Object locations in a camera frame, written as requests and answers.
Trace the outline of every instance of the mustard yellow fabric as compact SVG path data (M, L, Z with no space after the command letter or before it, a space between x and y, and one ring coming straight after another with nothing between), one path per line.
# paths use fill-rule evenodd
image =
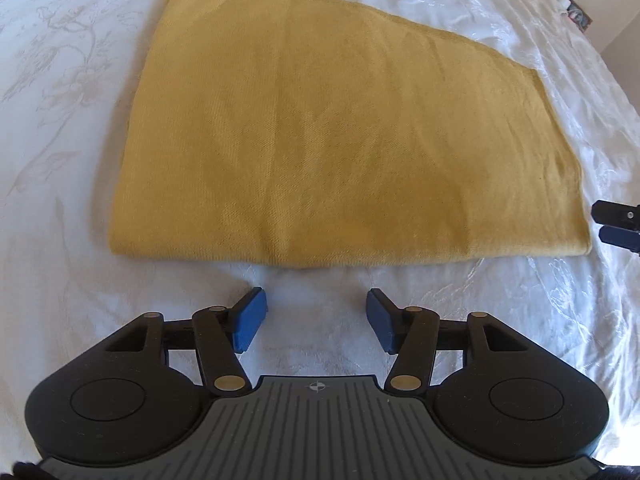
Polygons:
M287 267L590 249L535 72L342 0L170 0L130 115L115 253Z

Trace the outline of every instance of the picture frame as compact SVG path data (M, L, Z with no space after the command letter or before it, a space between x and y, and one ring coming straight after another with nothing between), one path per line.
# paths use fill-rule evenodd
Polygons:
M573 0L569 1L571 2L571 5L569 5L569 8L566 10L569 19L577 25L581 32L584 33L591 23L593 23L593 20L576 2Z

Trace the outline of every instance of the crosshair logo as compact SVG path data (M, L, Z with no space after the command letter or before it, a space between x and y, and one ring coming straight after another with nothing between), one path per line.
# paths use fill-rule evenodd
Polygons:
M313 390L315 393L321 392L326 388L326 384L321 383L320 381L315 381L307 386L310 390Z

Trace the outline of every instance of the yellow blanket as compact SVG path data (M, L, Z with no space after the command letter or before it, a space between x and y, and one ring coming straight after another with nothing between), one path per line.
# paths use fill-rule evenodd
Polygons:
M342 0L170 0L130 115L115 253L287 267L590 249L534 70Z

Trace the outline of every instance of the white floral patterned sheet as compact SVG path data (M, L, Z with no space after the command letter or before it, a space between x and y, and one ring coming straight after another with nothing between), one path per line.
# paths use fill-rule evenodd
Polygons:
M553 0L356 0L536 67L585 171L587 202L640 203L640 119ZM148 310L190 317L263 286L270 313L242 356L260 374L376 374L392 364L366 291L463 319L485 310L593 378L610 399L597 457L640 462L640 261L581 258L284 270L153 262L106 247L127 116L166 0L0 0L0 470L36 460L22 418L46 375ZM190 355L172 357L195 377ZM434 380L460 365L436 361Z

